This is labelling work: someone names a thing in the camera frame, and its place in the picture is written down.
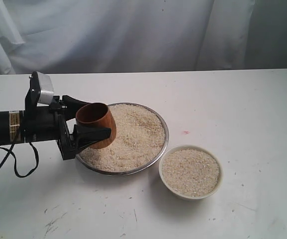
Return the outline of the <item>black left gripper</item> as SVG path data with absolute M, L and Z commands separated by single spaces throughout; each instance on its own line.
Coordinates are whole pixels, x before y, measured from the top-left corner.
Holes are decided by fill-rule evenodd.
M 26 142 L 56 140 L 63 160 L 73 159 L 76 152 L 88 147 L 95 149 L 110 145 L 111 129 L 107 127 L 86 127 L 74 125 L 72 135 L 66 121 L 76 117 L 77 111 L 88 102 L 68 95 L 54 96 L 48 106 L 37 106 L 32 111 L 24 111 L 22 127 Z

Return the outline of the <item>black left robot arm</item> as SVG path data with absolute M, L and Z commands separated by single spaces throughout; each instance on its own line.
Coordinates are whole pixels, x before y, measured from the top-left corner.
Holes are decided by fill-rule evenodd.
M 64 160 L 89 146 L 104 148 L 116 136 L 107 105 L 87 103 L 67 95 L 54 96 L 48 106 L 25 98 L 25 110 L 0 112 L 0 146 L 56 140 Z

